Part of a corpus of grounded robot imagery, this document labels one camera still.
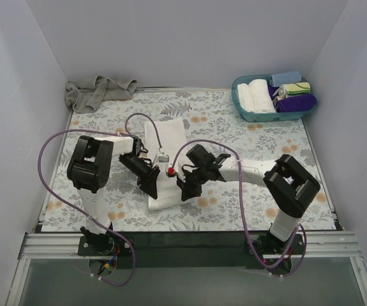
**white wall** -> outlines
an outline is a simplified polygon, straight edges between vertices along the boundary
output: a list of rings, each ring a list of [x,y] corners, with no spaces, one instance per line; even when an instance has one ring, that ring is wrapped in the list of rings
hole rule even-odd
[[[0,305],[45,194],[36,171],[38,151],[68,117],[65,81],[26,2],[0,0]],[[45,173],[56,154],[57,142],[46,155]]]
[[[69,79],[230,87],[307,74],[347,0],[26,0]]]
[[[336,212],[367,269],[367,0],[350,0],[308,79],[320,101],[308,121]]]

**rolled purple towel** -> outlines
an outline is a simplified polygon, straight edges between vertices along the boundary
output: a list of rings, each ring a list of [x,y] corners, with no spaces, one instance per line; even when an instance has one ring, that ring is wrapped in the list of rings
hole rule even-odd
[[[278,113],[302,112],[310,110],[317,104],[317,99],[313,94],[300,94],[279,100],[276,105]]]
[[[273,87],[270,85],[269,82],[267,83],[268,83],[268,93],[270,94],[270,97],[274,99],[274,93],[277,91],[278,87]]]

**leaf pattern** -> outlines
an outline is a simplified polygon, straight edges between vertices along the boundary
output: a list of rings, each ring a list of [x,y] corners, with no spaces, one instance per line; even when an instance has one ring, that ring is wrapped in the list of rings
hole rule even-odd
[[[122,131],[133,112],[148,114],[154,120],[182,117],[188,140],[210,139],[235,149],[243,159],[277,159],[283,152],[292,154],[314,177],[317,165],[301,120],[283,122],[246,122],[237,113],[230,91],[144,92],[129,101],[106,101],[95,113],[73,114],[72,128]],[[128,129],[144,137],[147,119],[136,116]],[[53,189],[76,206],[80,196],[67,179],[66,168],[77,139],[83,133],[67,134]],[[221,147],[205,144],[213,154],[229,153]],[[244,209],[249,229],[266,230],[278,208],[266,188],[244,184]],[[149,212],[147,196],[137,187],[137,178],[117,158],[112,159],[110,179],[105,186],[113,226],[118,231],[235,231],[242,230],[237,182],[208,182],[201,200]],[[302,220],[310,230],[335,229],[326,197],[310,205]],[[50,197],[43,231],[79,231],[86,218]]]

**white towel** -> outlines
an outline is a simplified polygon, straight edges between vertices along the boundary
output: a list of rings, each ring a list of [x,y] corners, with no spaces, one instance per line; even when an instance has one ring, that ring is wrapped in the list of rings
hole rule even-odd
[[[162,143],[162,152],[169,155],[169,163],[172,164],[177,151],[187,142],[186,132],[182,118],[168,121],[156,121],[156,127],[159,132]],[[155,155],[159,154],[159,145],[156,139],[156,133],[151,122],[145,122],[145,148],[148,150],[147,157],[154,160]],[[184,148],[177,159],[180,165],[192,164],[186,157],[188,149]],[[181,200],[182,190],[176,185],[175,177],[167,177],[165,167],[160,165],[160,173],[156,181],[158,188],[158,199],[149,197],[149,211],[172,207],[175,205],[190,203],[193,199],[183,202]]]
[[[247,84],[237,85],[237,94],[239,95],[240,106],[246,112],[254,112],[254,101],[251,96],[250,88]]]
[[[275,113],[270,93],[268,93],[267,81],[263,79],[252,80],[248,84],[254,101],[256,113]]]

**rolled green towel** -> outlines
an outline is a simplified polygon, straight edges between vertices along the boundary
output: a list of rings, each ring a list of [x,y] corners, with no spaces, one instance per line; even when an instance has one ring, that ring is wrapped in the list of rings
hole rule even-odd
[[[288,96],[294,96],[296,94],[309,94],[311,93],[311,85],[308,82],[284,84],[280,86],[274,95],[277,93],[281,98],[287,98]]]

